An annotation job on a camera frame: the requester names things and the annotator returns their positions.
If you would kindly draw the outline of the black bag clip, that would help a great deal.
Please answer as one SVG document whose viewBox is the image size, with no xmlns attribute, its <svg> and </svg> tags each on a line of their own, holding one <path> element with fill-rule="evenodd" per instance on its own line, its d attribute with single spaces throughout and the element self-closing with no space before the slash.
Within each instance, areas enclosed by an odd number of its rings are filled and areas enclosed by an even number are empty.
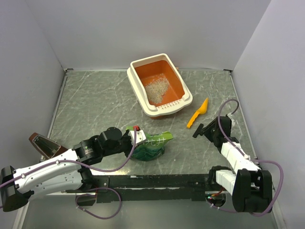
<svg viewBox="0 0 305 229">
<path fill-rule="evenodd" d="M 204 135 L 204 124 L 199 124 L 196 131 L 193 134 L 193 138 L 196 138 L 197 136 L 203 136 Z"/>
</svg>

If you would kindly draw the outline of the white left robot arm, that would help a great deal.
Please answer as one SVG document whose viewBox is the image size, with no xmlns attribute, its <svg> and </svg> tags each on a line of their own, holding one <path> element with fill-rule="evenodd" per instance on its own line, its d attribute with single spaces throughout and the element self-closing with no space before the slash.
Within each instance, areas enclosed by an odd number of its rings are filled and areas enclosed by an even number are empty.
<svg viewBox="0 0 305 229">
<path fill-rule="evenodd" d="M 94 179 L 90 170 L 93 166 L 114 154 L 125 153 L 130 158 L 136 146 L 137 131 L 134 127 L 122 133 L 110 127 L 42 163 L 19 169 L 4 167 L 0 172 L 0 208 L 10 212 L 50 193 L 92 190 Z"/>
</svg>

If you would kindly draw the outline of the yellow plastic litter scoop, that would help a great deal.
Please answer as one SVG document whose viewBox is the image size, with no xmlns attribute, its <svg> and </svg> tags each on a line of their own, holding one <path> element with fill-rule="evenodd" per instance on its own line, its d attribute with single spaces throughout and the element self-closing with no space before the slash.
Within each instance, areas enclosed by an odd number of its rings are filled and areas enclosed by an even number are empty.
<svg viewBox="0 0 305 229">
<path fill-rule="evenodd" d="M 209 98 L 206 98 L 204 100 L 204 102 L 202 103 L 202 105 L 195 111 L 195 113 L 192 115 L 192 117 L 190 118 L 189 122 L 187 123 L 186 127 L 188 129 L 191 128 L 191 126 L 193 125 L 194 121 L 196 120 L 196 118 L 199 115 L 203 115 L 207 112 L 207 107 L 208 107 L 208 102 L 209 102 Z"/>
</svg>

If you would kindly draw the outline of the green cat litter bag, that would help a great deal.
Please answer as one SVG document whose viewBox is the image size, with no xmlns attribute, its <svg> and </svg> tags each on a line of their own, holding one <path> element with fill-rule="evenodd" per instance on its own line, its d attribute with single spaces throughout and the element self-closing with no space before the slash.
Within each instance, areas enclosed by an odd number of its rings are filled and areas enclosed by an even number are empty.
<svg viewBox="0 0 305 229">
<path fill-rule="evenodd" d="M 140 161 L 152 161 L 165 153 L 165 145 L 173 139 L 173 135 L 166 131 L 161 134 L 150 135 L 144 132 L 147 140 L 137 145 L 133 151 L 131 159 Z"/>
</svg>

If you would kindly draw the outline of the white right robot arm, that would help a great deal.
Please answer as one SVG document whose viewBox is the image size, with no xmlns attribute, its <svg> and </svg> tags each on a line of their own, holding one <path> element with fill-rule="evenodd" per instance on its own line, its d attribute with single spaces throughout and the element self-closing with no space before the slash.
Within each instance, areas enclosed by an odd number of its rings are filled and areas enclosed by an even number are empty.
<svg viewBox="0 0 305 229">
<path fill-rule="evenodd" d="M 228 191 L 237 212 L 262 213 L 272 201 L 272 175 L 251 161 L 239 141 L 231 137 L 231 128 L 232 120 L 220 116 L 200 130 L 200 135 L 212 142 L 231 166 L 212 167 L 209 187 Z"/>
</svg>

